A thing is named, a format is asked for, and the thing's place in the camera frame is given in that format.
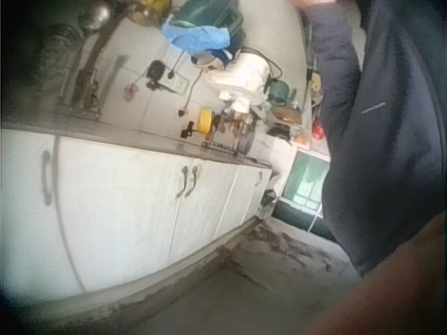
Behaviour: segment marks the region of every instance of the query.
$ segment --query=power cord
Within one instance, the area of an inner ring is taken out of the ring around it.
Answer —
[[[188,96],[188,100],[186,100],[186,105],[184,106],[184,109],[186,109],[189,105],[189,102],[191,101],[191,97],[193,95],[193,91],[194,91],[194,87],[196,87],[196,84],[198,83],[200,77],[202,77],[202,73],[203,70],[200,70],[200,73],[198,74],[196,80],[194,81],[194,83],[191,86],[191,90],[189,91],[189,96]]]
[[[261,51],[254,49],[252,47],[246,47],[246,46],[242,47],[242,51],[251,51],[251,52],[254,52],[255,54],[257,54],[258,56],[261,56],[262,58],[264,58],[268,62],[268,66],[270,67],[270,72],[272,73],[272,75],[273,75],[272,65],[274,65],[274,67],[279,70],[279,75],[276,77],[273,77],[272,80],[278,80],[284,74],[282,68],[277,63],[275,63],[273,60],[271,60],[270,58],[265,56]]]

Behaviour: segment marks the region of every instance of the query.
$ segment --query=red object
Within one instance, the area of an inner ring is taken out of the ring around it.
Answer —
[[[318,121],[315,123],[314,129],[312,130],[312,137],[316,140],[322,140],[325,137],[323,127]]]

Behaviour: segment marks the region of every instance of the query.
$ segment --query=cabinet door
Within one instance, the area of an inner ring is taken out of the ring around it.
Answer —
[[[253,170],[252,173],[256,175],[257,181],[255,191],[244,221],[249,220],[258,213],[259,206],[261,205],[261,200],[263,199],[264,192],[267,188],[272,171],[256,168]]]
[[[54,136],[3,130],[1,146],[3,289],[21,304],[82,293],[57,219],[52,187]]]
[[[212,242],[237,172],[237,165],[194,160],[189,173],[189,189],[194,185],[194,168],[197,169],[196,187],[179,208],[170,264]]]
[[[63,138],[59,193],[80,277],[92,292],[166,267],[191,159]]]
[[[244,223],[258,180],[256,172],[257,169],[253,167],[239,166],[225,210],[214,235],[215,239]]]

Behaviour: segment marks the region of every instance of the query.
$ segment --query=yellow object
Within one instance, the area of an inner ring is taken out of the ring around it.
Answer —
[[[321,76],[318,73],[312,73],[312,89],[315,92],[321,89]]]
[[[204,107],[198,113],[197,131],[202,135],[208,135],[212,127],[212,111]]]
[[[161,24],[166,19],[172,7],[171,0],[136,0],[129,19],[142,26]]]
[[[160,16],[170,10],[172,6],[171,0],[138,0],[143,5],[152,8],[155,10]]]

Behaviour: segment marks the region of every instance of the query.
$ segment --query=kitchen counter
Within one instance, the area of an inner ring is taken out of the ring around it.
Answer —
[[[231,154],[206,149],[185,141],[125,129],[109,124],[87,121],[84,119],[66,118],[64,122],[59,124],[56,124],[53,121],[46,124],[43,122],[39,122],[38,124],[3,122],[1,127],[35,133],[48,133],[56,136],[72,137],[86,141],[162,152],[165,154],[200,158],[206,161],[271,168],[271,165],[268,162],[257,161],[243,156],[235,157]]]

